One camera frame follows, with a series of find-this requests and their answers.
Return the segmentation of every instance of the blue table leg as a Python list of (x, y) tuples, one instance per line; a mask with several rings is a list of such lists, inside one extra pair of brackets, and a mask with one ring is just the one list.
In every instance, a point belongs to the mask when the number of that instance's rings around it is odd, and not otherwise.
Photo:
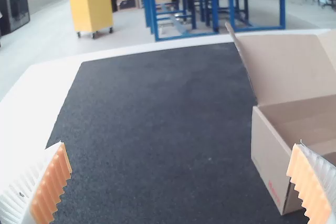
[(151, 17), (152, 17), (152, 32), (154, 33), (155, 41), (159, 40), (159, 30), (158, 30), (158, 21), (156, 16), (156, 4), (155, 0), (150, 0), (150, 10), (151, 10)]
[(248, 9), (248, 0), (244, 0), (244, 13), (245, 13), (245, 21), (249, 22), (249, 9)]
[(149, 15), (148, 15), (148, 0), (143, 0), (143, 7), (145, 12), (146, 27), (150, 26)]
[(210, 26), (210, 12), (209, 12), (209, 2), (204, 0), (205, 5), (205, 25)]
[(187, 15), (187, 0), (182, 0), (182, 8), (183, 8), (183, 15)]
[(176, 10), (180, 10), (180, 0), (176, 0), (175, 7)]
[(240, 10), (239, 0), (235, 0), (235, 9), (236, 9), (236, 13), (238, 15), (240, 15), (240, 13), (239, 13), (239, 10)]
[(280, 1), (280, 27), (286, 29), (286, 0)]
[(204, 22), (204, 6), (203, 6), (203, 0), (199, 0), (199, 11), (201, 13), (201, 22)]
[(218, 0), (211, 0), (212, 25), (215, 33), (219, 31), (218, 27)]
[(191, 1), (190, 1), (190, 11), (191, 11), (191, 24), (192, 24), (192, 29), (196, 29), (195, 0), (191, 0)]
[(230, 17), (230, 24), (231, 24), (233, 30), (235, 30), (236, 29), (236, 24), (235, 24), (234, 0), (229, 0), (229, 17)]

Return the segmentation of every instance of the white plastic part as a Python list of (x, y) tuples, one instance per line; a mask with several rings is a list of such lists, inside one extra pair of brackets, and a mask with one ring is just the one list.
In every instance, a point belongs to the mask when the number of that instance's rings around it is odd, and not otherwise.
[(0, 188), (1, 224), (36, 224), (30, 213), (32, 200), (44, 174), (61, 147), (61, 142), (45, 149), (40, 155), (30, 157), (17, 176), (7, 186)]

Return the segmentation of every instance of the black cabinet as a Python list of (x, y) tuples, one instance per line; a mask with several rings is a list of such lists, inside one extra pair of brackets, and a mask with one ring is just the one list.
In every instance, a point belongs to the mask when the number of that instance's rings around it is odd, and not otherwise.
[(30, 21), (28, 0), (0, 0), (0, 30), (8, 34)]

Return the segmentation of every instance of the blue metal frame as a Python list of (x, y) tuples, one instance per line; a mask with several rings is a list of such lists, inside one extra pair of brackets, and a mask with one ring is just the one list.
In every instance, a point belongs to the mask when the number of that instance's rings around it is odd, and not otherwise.
[[(239, 0), (229, 0), (229, 20), (234, 31), (259, 31), (259, 30), (276, 30), (276, 29), (286, 29), (286, 0), (279, 0), (280, 7), (280, 21), (279, 26), (257, 26), (251, 24), (249, 21), (249, 9), (248, 0), (244, 0), (244, 9), (239, 8)], [(238, 28), (236, 26), (235, 20), (238, 19), (243, 22), (247, 27)]]
[[(145, 20), (146, 20), (146, 25), (147, 27), (151, 28), (151, 33), (154, 34), (155, 41), (161, 41), (161, 40), (169, 40), (169, 39), (178, 39), (178, 38), (190, 38), (190, 37), (197, 37), (197, 36), (205, 36), (205, 35), (214, 35), (218, 34), (219, 31), (219, 25), (218, 25), (218, 0), (212, 0), (212, 20), (213, 20), (213, 32), (212, 33), (188, 33), (186, 29), (183, 27), (183, 25), (176, 20), (176, 18), (171, 15), (170, 17), (162, 17), (159, 18), (159, 15), (164, 15), (164, 14), (174, 14), (174, 13), (182, 13), (183, 15), (179, 16), (180, 18), (184, 18), (185, 20), (187, 18), (191, 18), (192, 22), (192, 29), (196, 29), (196, 10), (195, 10), (195, 5), (194, 1), (190, 3), (190, 6), (188, 6), (188, 1), (187, 0), (182, 0), (182, 5), (183, 9), (182, 10), (174, 10), (170, 11), (166, 8), (166, 4), (156, 4), (155, 0), (143, 0), (144, 3), (144, 12), (145, 12)], [(208, 1), (205, 0), (205, 6), (208, 8)], [(209, 18), (209, 11), (205, 10), (203, 12), (206, 16), (206, 21), (209, 23), (210, 18)], [(174, 37), (167, 37), (167, 38), (160, 38), (159, 37), (159, 30), (158, 30), (158, 21), (159, 20), (171, 20), (174, 24), (174, 26), (178, 29), (178, 31), (181, 33), (180, 36), (174, 36)]]

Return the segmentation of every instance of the orange foam piece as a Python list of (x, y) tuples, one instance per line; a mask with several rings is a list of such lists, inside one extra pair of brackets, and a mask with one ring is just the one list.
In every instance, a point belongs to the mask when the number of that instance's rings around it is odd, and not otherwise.
[(64, 193), (63, 187), (67, 185), (71, 173), (68, 154), (62, 143), (49, 163), (30, 206), (36, 224), (49, 224), (54, 220), (56, 204), (60, 202), (59, 196)]
[(332, 212), (330, 203), (313, 167), (297, 144), (293, 146), (287, 176), (291, 177), (302, 206), (307, 210), (304, 215), (309, 218), (308, 224), (326, 223)]

